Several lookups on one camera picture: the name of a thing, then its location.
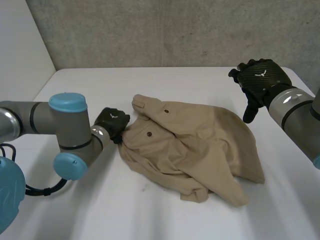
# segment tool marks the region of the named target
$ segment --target beige shirt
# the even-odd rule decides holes
[[[233,112],[142,95],[132,106],[138,118],[123,134],[121,157],[182,200],[200,203],[212,191],[238,207],[248,198],[234,176],[265,182],[256,140]]]

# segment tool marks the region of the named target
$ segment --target tabletop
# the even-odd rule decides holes
[[[90,123],[104,107],[136,119],[135,94],[206,104],[242,117],[247,99],[228,77],[231,67],[90,68],[56,72],[35,101],[57,93],[83,94]],[[294,86],[312,94],[284,68]],[[320,172],[269,116],[259,110],[248,125],[265,174],[265,184],[237,181],[249,203],[234,208],[215,194],[202,203],[133,172],[111,143],[78,181],[52,196],[26,196],[0,240],[317,240],[320,239]],[[52,187],[59,153],[55,136],[25,135],[12,142],[27,184]]]

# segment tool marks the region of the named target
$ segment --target black glove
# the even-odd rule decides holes
[[[94,125],[103,127],[115,144],[122,142],[121,133],[130,121],[130,115],[116,108],[106,107],[96,118]]]
[[[251,59],[247,64],[240,63],[237,69],[232,69],[228,76],[240,85],[248,100],[243,115],[247,124],[255,119],[259,108],[269,108],[275,96],[294,88],[288,75],[271,59]]]

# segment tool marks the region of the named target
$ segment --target robotic arm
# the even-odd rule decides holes
[[[287,74],[271,59],[251,59],[232,69],[229,77],[240,85],[248,105],[243,115],[251,123],[266,106],[273,120],[320,169],[320,90],[315,98],[292,86]]]
[[[67,180],[82,178],[110,140],[121,142],[120,134],[129,120],[123,111],[107,107],[90,127],[86,99],[78,93],[56,94],[49,102],[2,101],[0,144],[24,134],[56,135],[60,153],[53,168],[62,178],[58,184],[63,187]],[[0,234],[17,216],[25,194],[39,191],[29,186],[26,190],[25,177],[12,160],[0,157]],[[57,188],[47,188],[39,195],[56,191]]]

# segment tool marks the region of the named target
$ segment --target white wall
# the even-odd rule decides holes
[[[32,101],[55,71],[25,0],[0,0],[0,101]]]

